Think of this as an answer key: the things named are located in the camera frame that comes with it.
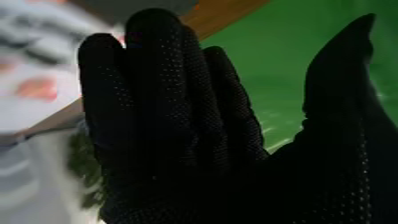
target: black object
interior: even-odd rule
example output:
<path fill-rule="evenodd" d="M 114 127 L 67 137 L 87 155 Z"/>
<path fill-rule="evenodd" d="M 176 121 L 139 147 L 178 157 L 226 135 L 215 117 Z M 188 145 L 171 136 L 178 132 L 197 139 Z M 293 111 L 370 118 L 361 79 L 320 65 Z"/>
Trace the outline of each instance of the black object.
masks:
<path fill-rule="evenodd" d="M 171 12 L 133 15 L 126 49 L 110 35 L 89 37 L 80 80 L 107 223 L 398 223 L 398 131 L 366 72 L 373 20 L 350 23 L 314 57 L 304 130 L 272 156 L 227 55 L 201 50 Z"/>

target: green surface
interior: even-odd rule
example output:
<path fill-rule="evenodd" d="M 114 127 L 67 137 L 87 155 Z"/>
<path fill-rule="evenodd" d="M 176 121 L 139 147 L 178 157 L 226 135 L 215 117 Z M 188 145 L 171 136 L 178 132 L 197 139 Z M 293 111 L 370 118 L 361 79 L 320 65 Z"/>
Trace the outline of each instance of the green surface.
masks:
<path fill-rule="evenodd" d="M 398 123 L 398 1 L 270 0 L 261 9 L 202 41 L 224 47 L 274 151 L 300 129 L 306 69 L 320 48 L 366 13 L 377 13 L 371 79 Z"/>

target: gloved hand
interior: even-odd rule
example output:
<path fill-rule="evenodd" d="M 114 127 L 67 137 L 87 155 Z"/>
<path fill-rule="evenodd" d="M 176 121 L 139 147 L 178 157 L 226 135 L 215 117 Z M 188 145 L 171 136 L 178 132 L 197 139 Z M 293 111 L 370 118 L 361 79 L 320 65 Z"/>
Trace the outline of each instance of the gloved hand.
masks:
<path fill-rule="evenodd" d="M 304 129 L 272 156 L 226 53 L 201 50 L 174 15 L 133 15 L 126 49 L 107 34 L 87 38 L 80 79 L 107 223 L 398 222 L 382 203 L 396 192 L 371 181 L 396 180 L 380 154 L 398 148 L 366 73 L 373 17 L 352 22 L 314 57 Z"/>
<path fill-rule="evenodd" d="M 226 53 L 160 10 L 80 48 L 85 119 L 103 167 L 107 223 L 224 223 L 229 179 L 266 159 Z"/>

